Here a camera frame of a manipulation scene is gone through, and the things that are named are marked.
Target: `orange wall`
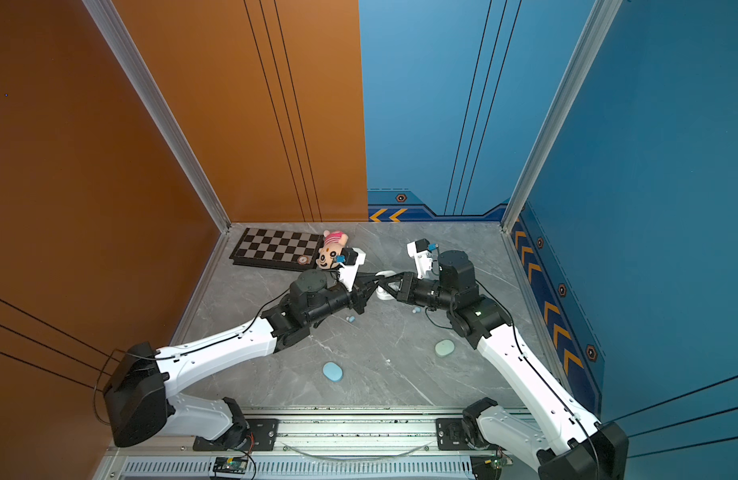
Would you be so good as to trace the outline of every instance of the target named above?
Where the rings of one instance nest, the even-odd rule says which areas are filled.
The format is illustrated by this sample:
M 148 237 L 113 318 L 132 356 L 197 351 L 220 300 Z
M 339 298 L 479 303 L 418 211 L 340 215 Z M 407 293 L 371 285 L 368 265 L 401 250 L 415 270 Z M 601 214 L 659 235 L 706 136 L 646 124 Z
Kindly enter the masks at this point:
M 365 221 L 357 0 L 114 4 L 232 221 Z
M 218 235 L 83 3 L 0 2 L 0 297 L 104 352 L 162 346 Z M 88 478 L 105 356 L 1 303 L 0 324 L 91 365 L 0 327 L 86 385 L 0 355 L 0 479 Z

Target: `black line stripe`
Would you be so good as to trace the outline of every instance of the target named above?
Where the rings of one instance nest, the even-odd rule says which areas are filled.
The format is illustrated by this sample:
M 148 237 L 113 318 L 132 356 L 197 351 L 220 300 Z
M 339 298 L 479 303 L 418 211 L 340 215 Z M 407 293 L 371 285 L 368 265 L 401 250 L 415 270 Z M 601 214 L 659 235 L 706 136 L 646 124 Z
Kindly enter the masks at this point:
M 647 433 L 658 432 L 659 430 L 664 430 L 666 428 L 671 428 L 671 427 L 675 427 L 675 426 L 679 426 L 679 425 L 684 425 L 685 423 L 694 422 L 696 420 L 702 420 L 703 418 L 710 418 L 710 417 L 714 417 L 714 416 L 721 415 L 721 414 L 724 414 L 724 413 L 734 412 L 735 410 L 738 410 L 738 406 L 737 407 L 732 407 L 732 408 L 727 408 L 726 410 L 719 410 L 718 412 L 709 413 L 708 415 L 702 415 L 702 416 L 699 416 L 699 417 L 690 418 L 689 420 L 682 420 L 681 422 L 672 423 L 670 425 L 666 425 L 666 426 L 663 426 L 663 427 L 652 428 L 651 430 L 646 430 L 644 432 L 634 433 L 633 435 L 628 435 L 628 438 L 637 437 L 639 435 L 645 435 Z
M 300 120 L 300 130 L 302 131 L 302 142 L 305 144 L 305 157 L 307 159 L 307 168 L 311 172 L 311 183 L 313 184 L 313 194 L 316 197 L 316 208 L 318 209 L 318 218 L 323 222 L 324 217 L 321 216 L 321 203 L 318 201 L 318 189 L 313 175 L 313 167 L 311 166 L 311 155 L 307 150 L 307 139 L 305 138 L 305 126 L 302 124 L 302 115 L 300 114 L 300 104 L 297 101 L 297 91 L 295 90 L 295 79 L 291 75 L 291 66 L 289 65 L 289 54 L 286 51 L 286 41 L 284 40 L 284 29 L 281 27 L 281 17 L 278 16 L 278 3 L 273 0 L 275 6 L 275 16 L 278 19 L 278 30 L 281 32 L 281 43 L 284 44 L 284 56 L 286 57 L 286 68 L 289 70 L 289 80 L 291 80 L 291 91 L 295 94 L 295 107 L 297 109 L 297 117 Z
M 69 337 L 69 338 L 72 338 L 72 339 L 73 339 L 73 340 L 75 340 L 76 342 L 78 342 L 78 343 L 81 343 L 81 344 L 83 344 L 83 345 L 87 346 L 87 347 L 88 347 L 88 348 L 90 348 L 90 349 L 92 349 L 92 350 L 94 350 L 94 351 L 96 351 L 96 352 L 100 352 L 100 353 L 102 353 L 102 354 L 103 354 L 104 356 L 108 356 L 108 354 L 107 354 L 107 353 L 105 353 L 104 351 L 101 351 L 100 349 L 98 349 L 98 348 L 95 348 L 95 347 L 93 347 L 93 346 L 89 345 L 89 344 L 88 344 L 87 342 L 84 342 L 83 340 L 79 340 L 79 339 L 77 339 L 77 338 L 76 338 L 75 336 L 73 336 L 73 335 L 70 335 L 70 334 L 69 334 L 69 333 L 67 333 L 67 332 L 63 332 L 63 331 L 62 331 L 62 330 L 60 330 L 59 328 L 57 328 L 57 327 L 55 327 L 54 325 L 50 324 L 49 322 L 45 322 L 45 321 L 43 321 L 43 320 L 39 319 L 39 318 L 38 318 L 37 316 L 35 316 L 35 315 L 32 315 L 32 314 L 30 314 L 30 313 L 28 313 L 28 312 L 25 312 L 25 311 L 24 311 L 23 309 L 19 308 L 18 306 L 14 306 L 13 304 L 11 304 L 11 303 L 7 302 L 7 301 L 6 301 L 6 300 L 4 300 L 3 298 L 0 298 L 0 302 L 1 302 L 1 303 L 3 303 L 4 305 L 10 306 L 10 307 L 11 307 L 11 308 L 13 308 L 14 310 L 16 310 L 16 311 L 18 311 L 18 312 L 20 312 L 20 313 L 22 313 L 22 314 L 24 314 L 24 315 L 28 315 L 28 316 L 29 316 L 30 318 L 32 318 L 33 320 L 35 320 L 35 321 L 37 321 L 37 322 L 40 322 L 40 323 L 43 323 L 43 324 L 44 324 L 44 325 L 46 325 L 46 326 L 47 326 L 48 328 L 50 328 L 50 329 L 52 329 L 52 330 L 56 330 L 57 332 L 60 332 L 60 333 L 62 333 L 62 334 L 63 334 L 64 336 L 67 336 L 67 337 Z
M 656 452 L 640 453 L 638 455 L 629 456 L 628 458 L 638 458 L 638 457 L 645 457 L 645 456 L 649 456 L 649 455 L 656 455 L 658 453 L 674 452 L 675 450 L 683 450 L 684 448 L 701 447 L 701 446 L 704 446 L 704 445 L 712 445 L 714 443 L 729 442 L 731 440 L 738 440 L 738 436 L 735 436 L 735 437 L 727 437 L 727 438 L 720 438 L 719 440 L 711 440 L 709 442 L 693 443 L 691 445 L 684 445 L 684 446 L 681 446 L 681 447 L 666 448 L 665 450 L 657 450 Z
M 275 123 L 278 124 L 278 134 L 281 136 L 281 145 L 284 147 L 284 154 L 286 155 L 286 161 L 289 164 L 289 173 L 291 174 L 291 183 L 295 186 L 295 193 L 297 194 L 297 203 L 300 205 L 300 213 L 302 214 L 302 221 L 305 220 L 305 210 L 302 209 L 302 202 L 300 201 L 300 191 L 297 189 L 297 182 L 295 181 L 295 171 L 291 169 L 291 160 L 289 160 L 289 152 L 286 150 L 286 142 L 284 142 L 284 132 L 281 129 L 281 122 L 278 121 L 278 112 L 275 110 L 275 103 L 273 103 L 273 93 L 271 92 L 271 86 L 268 83 L 268 74 L 265 73 L 265 64 L 262 63 L 262 54 L 260 53 L 260 46 L 257 43 L 257 35 L 255 34 L 255 27 L 251 24 L 251 15 L 249 14 L 249 6 L 244 0 L 244 8 L 246 8 L 246 17 L 249 19 L 249 28 L 251 28 L 251 36 L 255 40 L 255 47 L 257 48 L 257 56 L 260 58 L 260 66 L 262 67 L 262 75 L 265 77 L 265 85 L 268 86 L 268 95 L 271 98 L 271 107 L 273 107 L 273 115 L 275 115 Z
M 11 355 L 9 355 L 8 353 L 4 353 L 4 352 L 2 352 L 2 351 L 0 351 L 0 354 L 1 354 L 1 355 L 3 355 L 3 356 L 7 356 L 7 357 L 9 357 L 9 358 L 10 358 L 10 359 L 12 359 L 12 360 L 17 360 L 18 362 L 22 362 L 22 363 L 24 363 L 24 364 L 26 364 L 26 365 L 34 366 L 34 367 L 35 367 L 35 368 L 37 368 L 38 370 L 43 370 L 44 372 L 47 372 L 47 373 L 51 373 L 52 375 L 57 375 L 58 377 L 60 377 L 60 378 L 62 378 L 62 379 L 70 380 L 70 381 L 71 381 L 71 382 L 73 382 L 73 383 L 78 383 L 79 385 L 83 385 L 83 386 L 85 386 L 85 387 L 88 387 L 89 389 L 94 389 L 94 387 L 93 387 L 93 386 L 91 386 L 91 385 L 86 385 L 86 383 L 84 383 L 84 382 L 79 382 L 78 380 L 75 380 L 75 379 L 71 379 L 71 378 L 70 378 L 70 377 L 68 377 L 68 376 L 64 376 L 64 375 L 63 375 L 62 373 L 57 373 L 57 372 L 53 372 L 52 370 L 48 370 L 48 369 L 45 369 L 45 368 L 43 368 L 42 366 L 38 366 L 38 365 L 36 365 L 35 363 L 30 363 L 30 362 L 28 362 L 27 360 L 22 360 L 22 359 L 18 359 L 17 357 L 15 357 L 15 356 L 11 356 Z
M 449 191 L 447 192 L 447 203 L 443 206 L 444 215 L 447 214 L 447 209 L 449 208 L 449 197 L 452 194 L 452 184 L 454 183 L 454 174 L 457 172 L 457 157 L 460 156 L 460 145 L 463 142 L 463 133 L 465 133 L 465 121 L 467 120 L 467 111 L 470 108 L 470 97 L 473 96 L 473 85 L 476 83 L 476 72 L 478 72 L 478 61 L 481 58 L 481 48 L 483 47 L 483 36 L 487 34 L 487 24 L 489 23 L 489 12 L 491 10 L 492 10 L 492 0 L 489 0 L 489 8 L 487 8 L 487 19 L 484 20 L 483 22 L 483 32 L 481 32 L 481 43 L 478 45 L 478 56 L 476 57 L 476 67 L 473 69 L 473 80 L 470 81 L 470 93 L 467 96 L 467 105 L 465 105 L 465 116 L 463 117 L 463 127 L 462 127 L 462 130 L 460 131 L 460 141 L 457 142 L 457 153 L 454 155 L 454 166 L 452 167 L 452 178 L 451 180 L 449 180 Z
M 632 415 L 635 415 L 636 413 L 641 413 L 641 412 L 644 412 L 645 410 L 649 410 L 650 408 L 655 408 L 657 406 L 665 405 L 666 403 L 672 402 L 673 400 L 678 400 L 679 398 L 684 398 L 685 396 L 690 396 L 693 393 L 701 392 L 702 390 L 707 390 L 707 389 L 710 389 L 710 388 L 712 388 L 714 386 L 718 386 L 718 385 L 721 385 L 722 383 L 727 383 L 727 382 L 730 382 L 731 380 L 735 380 L 735 379 L 738 379 L 738 374 L 737 375 L 734 375 L 734 376 L 730 376 L 728 379 L 723 379 L 723 380 L 718 381 L 716 383 L 711 383 L 710 385 L 706 385 L 706 386 L 701 387 L 699 389 L 692 390 L 692 391 L 687 392 L 687 393 L 682 393 L 679 396 L 675 396 L 673 398 L 668 398 L 667 400 L 663 400 L 662 402 L 655 403 L 654 405 L 650 405 L 648 407 L 641 408 L 639 410 L 636 410 L 634 412 L 625 414 L 623 416 L 619 416 L 619 417 L 615 418 L 614 420 L 610 420 L 610 421 L 611 422 L 616 422 L 617 420 L 621 420 L 621 419 L 623 419 L 625 417 L 630 417 Z
M 47 349 L 49 349 L 49 350 L 51 350 L 51 351 L 53 351 L 53 352 L 56 352 L 56 353 L 58 353 L 58 354 L 60 354 L 60 355 L 62 355 L 62 356 L 66 356 L 66 357 L 68 357 L 68 358 L 69 358 L 70 360 L 76 360 L 76 362 L 78 362 L 78 363 L 82 363 L 83 365 L 86 365 L 86 366 L 87 366 L 88 368 L 90 368 L 90 369 L 94 370 L 95 372 L 99 372 L 99 369 L 98 369 L 97 367 L 95 367 L 94 365 L 89 365 L 88 363 L 84 362 L 83 360 L 78 360 L 78 359 L 77 359 L 76 357 L 74 357 L 74 356 L 70 356 L 70 355 L 68 355 L 68 354 L 67 354 L 67 353 L 65 353 L 65 352 L 60 352 L 59 350 L 57 350 L 57 349 L 55 349 L 55 348 L 52 348 L 52 347 L 48 346 L 48 345 L 47 345 L 47 344 L 45 344 L 45 343 L 41 343 L 41 342 L 39 342 L 39 341 L 37 341 L 37 340 L 34 340 L 34 339 L 30 338 L 30 337 L 29 337 L 29 336 L 27 336 L 27 335 L 23 335 L 23 334 L 21 334 L 20 332 L 17 332 L 16 330 L 12 330 L 12 329 L 10 329 L 10 328 L 9 328 L 8 326 L 5 326 L 5 325 L 1 325 L 1 324 L 0 324 L 0 327 L 1 327 L 1 328 L 3 328 L 4 330 L 7 330 L 7 331 L 11 332 L 11 333 L 14 333 L 14 334 L 16 334 L 16 335 L 19 335 L 19 336 L 20 336 L 20 337 L 22 337 L 23 339 L 26 339 L 26 340 L 30 340 L 31 342 L 37 343 L 37 344 L 39 344 L 40 346 L 43 346 L 43 347 L 45 347 L 45 348 L 47 348 Z
M 465 180 L 465 172 L 467 171 L 467 159 L 470 157 L 470 149 L 473 147 L 473 138 L 476 136 L 476 128 L 478 128 L 478 118 L 481 115 L 481 105 L 483 104 L 483 94 L 487 91 L 487 84 L 489 83 L 489 74 L 492 72 L 492 61 L 494 60 L 494 52 L 497 50 L 497 41 L 499 40 L 499 32 L 503 29 L 503 19 L 505 18 L 505 9 L 508 6 L 507 0 L 503 5 L 503 14 L 499 17 L 499 26 L 497 26 L 497 36 L 494 37 L 494 46 L 492 47 L 492 56 L 489 58 L 489 67 L 487 68 L 487 78 L 483 81 L 483 89 L 481 90 L 481 99 L 478 101 L 478 110 L 476 110 L 476 121 L 473 122 L 473 131 L 470 132 L 470 142 L 467 146 L 467 153 L 465 154 L 465 165 L 463 165 L 463 173 L 460 175 L 460 186 L 457 188 L 457 198 L 454 200 L 454 207 L 452 213 L 457 211 L 457 202 L 460 201 L 460 191 L 463 188 L 463 180 Z
M 278 73 L 278 62 L 275 61 L 275 51 L 273 50 L 273 41 L 271 33 L 268 29 L 268 20 L 265 18 L 265 9 L 262 8 L 262 0 L 260 2 L 260 10 L 262 11 L 262 22 L 265 24 L 265 31 L 268 33 L 268 44 L 271 46 L 271 55 L 273 55 L 273 66 L 275 74 L 278 77 L 278 88 L 281 89 L 281 100 L 284 101 L 284 111 L 286 111 L 286 119 L 289 121 L 289 132 L 291 133 L 291 142 L 295 144 L 295 154 L 297 155 L 297 165 L 300 167 L 300 177 L 302 178 L 302 187 L 305 188 L 305 198 L 307 199 L 307 208 L 311 211 L 311 219 L 314 219 L 313 206 L 311 206 L 311 196 L 307 193 L 307 182 L 305 182 L 305 173 L 302 171 L 302 162 L 300 161 L 300 151 L 297 148 L 297 139 L 295 138 L 295 130 L 291 126 L 291 117 L 289 117 L 289 108 L 286 104 L 286 95 L 284 94 L 284 84 L 281 83 L 281 74 Z
M 476 166 L 478 165 L 478 156 L 481 155 L 481 145 L 483 145 L 483 138 L 487 136 L 487 127 L 489 126 L 489 117 L 492 115 L 492 107 L 494 106 L 494 99 L 497 97 L 497 88 L 499 87 L 499 80 L 503 77 L 503 68 L 505 68 L 505 59 L 508 57 L 508 50 L 510 49 L 510 41 L 513 39 L 513 30 L 516 29 L 516 21 L 518 20 L 518 13 L 521 11 L 521 2 L 519 0 L 518 8 L 516 9 L 516 18 L 513 19 L 513 27 L 510 29 L 510 36 L 508 37 L 508 45 L 505 47 L 505 55 L 503 56 L 503 64 L 499 67 L 499 75 L 497 76 L 497 84 L 494 86 L 494 94 L 492 95 L 492 103 L 489 105 L 489 113 L 487 114 L 487 122 L 483 126 L 483 133 L 481 134 L 481 141 L 478 144 L 478 151 L 476 152 L 476 160 L 473 161 L 473 171 L 470 172 L 470 180 L 467 183 L 467 190 L 465 191 L 465 199 L 463 200 L 463 207 L 460 210 L 460 215 L 465 211 L 465 203 L 467 202 L 467 196 L 470 194 L 470 184 L 473 183 L 473 175 L 476 173 Z

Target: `ventilation grille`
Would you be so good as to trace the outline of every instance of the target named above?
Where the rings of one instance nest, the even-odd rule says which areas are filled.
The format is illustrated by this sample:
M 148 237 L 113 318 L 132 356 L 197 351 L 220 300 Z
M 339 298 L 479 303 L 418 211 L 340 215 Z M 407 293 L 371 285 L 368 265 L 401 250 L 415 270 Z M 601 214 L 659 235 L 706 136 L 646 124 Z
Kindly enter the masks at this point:
M 473 478 L 468 456 L 420 456 L 394 462 L 329 462 L 296 456 L 255 456 L 255 480 L 294 478 Z M 128 457 L 123 478 L 213 478 L 215 456 Z M 251 478 L 254 467 L 244 475 L 222 474 L 222 478 Z
M 294 478 L 294 477 L 353 477 L 353 478 L 399 478 L 427 477 L 434 478 L 452 474 L 472 475 L 470 459 L 467 457 L 445 457 L 439 459 L 402 460 L 398 462 L 322 462 L 308 459 L 281 459 L 268 461 L 258 460 L 257 478 Z
M 124 478 L 209 478 L 214 457 L 129 457 Z

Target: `chessboard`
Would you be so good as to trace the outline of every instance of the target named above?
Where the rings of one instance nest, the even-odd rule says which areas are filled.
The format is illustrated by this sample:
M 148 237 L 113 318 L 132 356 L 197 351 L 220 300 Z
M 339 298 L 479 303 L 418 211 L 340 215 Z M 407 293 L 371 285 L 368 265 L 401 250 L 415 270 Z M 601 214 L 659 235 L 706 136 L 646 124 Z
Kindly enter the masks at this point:
M 247 228 L 230 258 L 234 265 L 301 272 L 315 268 L 324 236 L 283 230 Z

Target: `blue wall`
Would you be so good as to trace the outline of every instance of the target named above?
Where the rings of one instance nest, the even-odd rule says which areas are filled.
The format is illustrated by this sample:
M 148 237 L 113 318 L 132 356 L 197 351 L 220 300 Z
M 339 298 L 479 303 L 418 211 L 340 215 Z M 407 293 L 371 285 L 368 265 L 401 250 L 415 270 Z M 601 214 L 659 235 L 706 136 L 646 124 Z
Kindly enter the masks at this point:
M 527 1 L 520 10 L 519 0 L 359 5 L 369 189 L 409 190 L 440 215 L 484 214 L 504 202 L 593 0 Z
M 606 359 L 603 418 L 738 373 L 738 2 L 624 1 L 529 196 Z M 621 422 L 738 405 L 738 380 Z M 631 454 L 738 435 L 738 412 Z M 738 441 L 627 478 L 738 478 Z

